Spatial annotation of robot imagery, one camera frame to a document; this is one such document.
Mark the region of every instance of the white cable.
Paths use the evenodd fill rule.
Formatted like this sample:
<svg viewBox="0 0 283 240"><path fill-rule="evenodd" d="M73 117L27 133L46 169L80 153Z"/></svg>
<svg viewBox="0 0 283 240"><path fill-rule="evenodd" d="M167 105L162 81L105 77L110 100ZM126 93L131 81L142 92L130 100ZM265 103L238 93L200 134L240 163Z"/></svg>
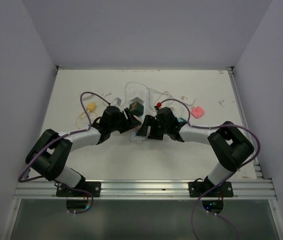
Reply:
<svg viewBox="0 0 283 240"><path fill-rule="evenodd" d="M192 101L191 104L188 104L188 103L184 102L183 99L182 99L181 101L182 101L185 105L187 105L188 107L192 107L192 106L194 105L194 103L195 103L195 100L196 100L196 98L193 99L193 101Z"/></svg>
<svg viewBox="0 0 283 240"><path fill-rule="evenodd" d="M130 81L130 82L127 82L126 85L125 85L125 89L124 89L125 101L123 102L123 104L120 105L120 107L124 106L125 103L126 103L126 101L127 101L127 86L128 86L128 84L139 84L139 85L144 86L144 87L148 90L148 92L149 92L148 103L149 103L150 109L151 109L153 112L156 112L156 109L155 109L153 106L155 106L155 105L157 104L157 101L158 101L163 95L167 95L167 98L166 98L166 99L174 99L173 95L171 95L170 92L167 91L167 90L164 91L164 92L162 92L162 91L158 91L158 90L153 89L153 88L149 88L148 86L146 86L146 85L143 84L143 83L140 83L140 82L137 82L137 81ZM151 104L151 97L150 97L150 96L151 96L151 91L152 91L152 92L155 92L155 93L157 93L157 94L160 94L159 98L157 98L157 100L154 101L153 104ZM167 101L167 102L166 102L166 107L170 107L173 103L174 103L174 101Z"/></svg>

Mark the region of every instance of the white platform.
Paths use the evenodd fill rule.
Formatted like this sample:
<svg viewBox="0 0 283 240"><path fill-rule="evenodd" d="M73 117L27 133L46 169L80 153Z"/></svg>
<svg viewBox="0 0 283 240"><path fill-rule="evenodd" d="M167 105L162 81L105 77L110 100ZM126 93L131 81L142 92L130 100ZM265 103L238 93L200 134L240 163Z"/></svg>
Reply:
<svg viewBox="0 0 283 240"><path fill-rule="evenodd" d="M128 82L139 82L158 91L169 91L176 99L188 95L195 98L194 105L205 110L192 124L220 125L232 121L242 125L240 112L227 71L217 70L59 70L44 120L42 131L57 132L76 130L75 121L83 112L79 97L92 91L125 99L124 88ZM130 88L145 89L131 83ZM151 93L150 102L159 97ZM171 105L177 117L187 118L187 111L179 103ZM98 104L97 114L105 106ZM85 126L88 122L79 122ZM210 146L200 143L181 143L165 136L163 141L146 140L141 144L130 142L130 133L112 133L110 139L100 145L88 146L72 152L67 165L87 179L99 180L186 180L204 178L217 163ZM31 171L30 176L37 176ZM256 179L252 163L237 172L232 179Z"/></svg>

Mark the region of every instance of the pink object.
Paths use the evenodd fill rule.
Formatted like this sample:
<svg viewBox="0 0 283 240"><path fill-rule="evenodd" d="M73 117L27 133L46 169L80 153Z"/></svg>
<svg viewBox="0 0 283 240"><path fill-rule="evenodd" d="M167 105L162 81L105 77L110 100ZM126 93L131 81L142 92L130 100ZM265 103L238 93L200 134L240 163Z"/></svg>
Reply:
<svg viewBox="0 0 283 240"><path fill-rule="evenodd" d="M200 106L197 106L194 107L190 113L195 119L199 119L202 115L204 115L205 111Z"/></svg>

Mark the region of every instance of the purple cable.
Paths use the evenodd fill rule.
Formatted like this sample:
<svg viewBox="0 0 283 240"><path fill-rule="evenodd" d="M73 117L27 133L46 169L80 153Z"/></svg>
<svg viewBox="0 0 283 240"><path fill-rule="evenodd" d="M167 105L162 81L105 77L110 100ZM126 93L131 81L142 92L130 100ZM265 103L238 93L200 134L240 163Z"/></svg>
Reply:
<svg viewBox="0 0 283 240"><path fill-rule="evenodd" d="M192 128L195 128L195 129L205 129L205 130L212 130L212 129L220 129L220 128L238 128L238 129L243 129L245 130L246 132L250 133L250 135L253 136L253 138L255 139L256 141L256 144L257 144L257 150L256 150L256 153L249 159L247 160L246 162L244 162L242 165L239 166L238 169L242 168L243 166L249 164L251 161L253 161L257 156L258 154L260 153L261 151L261 142L260 140L258 139L258 137L256 136L256 134L254 134L252 131L250 131L249 129L247 129L246 127L243 127L243 126L240 126L240 125L235 125L235 124L223 124L223 125L218 125L218 126L197 126L197 125L191 125L190 123L190 119L191 119L191 111L189 110L189 108L187 107L187 105L185 103L183 103L182 101L178 100L178 99L174 99L174 98L168 98L168 99L165 99L163 101L161 101L160 103L163 104L164 102L166 101L175 101L175 102L178 102L180 104L182 104L188 111L188 119L187 119L187 124L192 127ZM202 195L200 195L198 197L198 199L196 200L192 210L191 210L191 216L190 216L190 224L191 224L191 229L192 229L192 232L193 234L195 235L195 237L200 240L195 228L194 228L194 213L195 213L195 209L196 209L196 206L198 205L198 203L200 202L200 200L202 199L202 197L204 197L206 194L210 193L211 191L213 191L214 189L218 188L220 185L222 185L224 182L226 182L229 178L231 178L233 175L235 174L235 172L232 172L231 174L229 174L227 177L225 177L223 180L220 181L220 183L218 183L217 185L215 185L214 187L212 187L211 189L207 190L206 192L204 192ZM240 234L238 232L238 230L236 229L235 225L229 221L227 218L225 218L224 216L219 216L221 217L223 220L225 220L226 222L228 222L236 231L236 235L237 235L237 239L239 240L241 237L240 237Z"/></svg>
<svg viewBox="0 0 283 240"><path fill-rule="evenodd" d="M88 112L84 106L84 103L83 103L83 96L85 94L92 94L92 95L95 95L97 97L99 97L100 99L102 99L103 101L105 101L108 105L110 105L110 103L105 99L103 98L102 96L98 95L97 93L94 93L94 92L91 92L91 91L85 91L83 92L81 95L80 95L80 105L83 109L83 111L85 112L87 118L88 118L88 122L89 122L89 125L88 125L88 128L87 129L82 129L82 130L76 130L76 131L72 131L70 133L67 133L67 134L64 134L54 140L52 140L51 142L49 142L46 146L43 147L42 150L40 150L35 156L34 158L27 164L27 166L25 167L25 169L21 172L21 174L19 175L18 177L18 182L19 183L25 183L25 182L30 182L32 180L35 180L35 179L40 179L40 178L43 178L43 176L35 176L35 177L32 177L32 178L27 178L27 179L22 179L23 176L25 175L25 173L31 168L31 166L33 165L33 163L51 146L53 145L54 143L70 136L70 135L73 135L73 134L79 134L79 133L83 133L83 132L86 132L88 130L91 129L92 127L92 121L91 121L91 118L90 116L88 115Z"/></svg>
<svg viewBox="0 0 283 240"><path fill-rule="evenodd" d="M103 101L105 101L108 105L111 105L111 103L108 102L108 101L107 101L105 98L103 98L102 96L98 95L97 93L91 92L91 91L84 91L84 92L80 95L80 105L81 105L83 111L85 112L86 117L88 118L88 122L89 122L88 129L87 129L87 131L88 131L88 130L91 128L91 126L92 126L92 121L91 121L91 118L90 118L90 116L88 115L88 112L87 112L87 110L86 110L86 107L84 106L84 103L83 103L83 96L84 96L85 94L92 94L92 95L95 95L95 96L99 97L100 99L102 99Z"/></svg>

